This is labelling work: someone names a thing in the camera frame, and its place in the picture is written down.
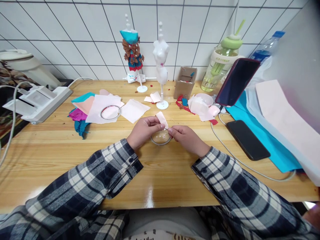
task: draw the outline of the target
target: embroidery hoop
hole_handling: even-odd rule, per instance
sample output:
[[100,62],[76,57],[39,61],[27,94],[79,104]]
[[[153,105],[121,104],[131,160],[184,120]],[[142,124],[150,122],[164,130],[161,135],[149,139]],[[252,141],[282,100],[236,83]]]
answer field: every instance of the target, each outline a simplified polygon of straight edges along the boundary
[[166,141],[166,142],[164,142],[164,143],[156,143],[156,142],[152,139],[152,135],[151,135],[150,139],[151,139],[151,142],[153,142],[155,145],[158,145],[158,146],[166,145],[168,142],[171,141],[171,137],[169,137],[168,141]]
[[[104,117],[102,116],[102,113],[103,113],[103,111],[106,110],[108,107],[117,107],[117,108],[119,108],[118,115],[117,115],[116,117],[110,118],[110,119],[104,118]],[[102,109],[102,111],[100,112],[100,117],[103,118],[103,119],[105,119],[105,120],[114,120],[114,119],[117,119],[117,118],[121,115],[121,112],[122,112],[122,110],[121,110],[121,108],[120,108],[119,106],[117,106],[117,105],[109,105],[109,106],[106,106],[104,109]]]

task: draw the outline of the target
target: hand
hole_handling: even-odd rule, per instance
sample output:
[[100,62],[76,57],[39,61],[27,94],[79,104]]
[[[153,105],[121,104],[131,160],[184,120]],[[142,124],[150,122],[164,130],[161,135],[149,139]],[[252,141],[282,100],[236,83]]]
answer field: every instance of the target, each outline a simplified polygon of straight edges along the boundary
[[210,146],[202,141],[199,136],[188,126],[172,126],[168,128],[171,138],[179,142],[187,151],[197,154],[200,158],[204,157],[209,151]]
[[164,129],[165,125],[160,124],[157,117],[140,118],[136,125],[133,127],[127,142],[133,150],[140,148],[151,135],[157,131]]

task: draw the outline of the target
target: blue bottle cap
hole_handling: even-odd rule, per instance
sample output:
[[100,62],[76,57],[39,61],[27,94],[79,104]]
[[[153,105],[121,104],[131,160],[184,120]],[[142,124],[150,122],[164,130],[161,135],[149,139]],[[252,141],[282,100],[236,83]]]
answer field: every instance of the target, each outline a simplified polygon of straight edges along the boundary
[[281,38],[286,32],[276,31],[272,36]]

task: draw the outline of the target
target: white mannequin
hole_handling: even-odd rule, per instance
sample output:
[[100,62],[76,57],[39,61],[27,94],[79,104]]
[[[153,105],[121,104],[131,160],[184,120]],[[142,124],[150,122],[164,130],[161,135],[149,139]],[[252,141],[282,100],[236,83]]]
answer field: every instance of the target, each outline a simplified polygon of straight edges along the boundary
[[[126,22],[127,22],[127,23],[126,23],[127,28],[124,29],[123,31],[124,31],[124,32],[137,33],[136,30],[130,28],[130,23],[129,23],[128,15],[127,15],[127,14],[125,14],[125,17],[126,17]],[[133,76],[136,76],[136,74],[137,74],[138,81],[139,81],[139,83],[140,83],[140,86],[137,88],[137,91],[138,91],[138,92],[141,92],[141,93],[146,92],[146,91],[148,90],[148,87],[142,85],[139,71],[130,71],[130,74],[133,75]]]
[[153,43],[154,50],[153,50],[153,56],[156,61],[157,66],[157,81],[161,85],[161,102],[157,103],[157,107],[159,109],[166,109],[168,108],[169,104],[167,101],[163,100],[163,85],[167,83],[168,80],[168,71],[165,68],[164,64],[167,60],[167,56],[169,53],[169,45],[166,43],[166,41],[163,39],[162,34],[162,22],[159,22],[159,36],[158,40]]

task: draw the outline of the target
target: wooden desk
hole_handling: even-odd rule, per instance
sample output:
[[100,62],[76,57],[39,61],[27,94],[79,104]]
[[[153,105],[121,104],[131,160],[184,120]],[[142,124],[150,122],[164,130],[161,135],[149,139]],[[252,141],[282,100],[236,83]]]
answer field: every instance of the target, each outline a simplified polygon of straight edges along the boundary
[[[116,123],[91,124],[86,140],[74,130],[73,121],[67,118],[74,108],[71,100],[89,91],[99,93],[104,88],[122,97],[124,103],[134,98],[143,102],[144,97],[160,90],[157,82],[148,82],[146,93],[135,93],[137,83],[124,81],[78,81],[72,85],[74,93],[44,123],[29,124],[12,141],[8,156],[0,168],[0,213],[8,213],[29,198],[38,195],[48,184],[70,168],[86,161],[99,149],[126,138],[133,124],[119,117]],[[207,144],[223,152],[227,150],[211,131],[209,122],[201,122],[185,110],[180,110],[173,99],[175,82],[165,85],[165,99],[169,108],[163,113],[169,126],[180,124],[191,127]],[[193,93],[202,92],[197,82]],[[154,116],[159,109],[151,103],[144,116]],[[228,115],[225,122],[232,121]],[[269,159],[250,161],[226,127],[219,122],[217,134],[228,148],[244,163],[272,178],[282,179],[282,174]],[[179,143],[171,141],[165,146],[147,142],[138,152],[144,168],[112,200],[105,200],[102,208],[135,209],[178,206],[218,205],[216,198],[204,187],[191,170],[197,160]],[[249,171],[255,177],[291,202],[319,200],[318,188],[306,176],[295,176],[289,182],[274,182]]]

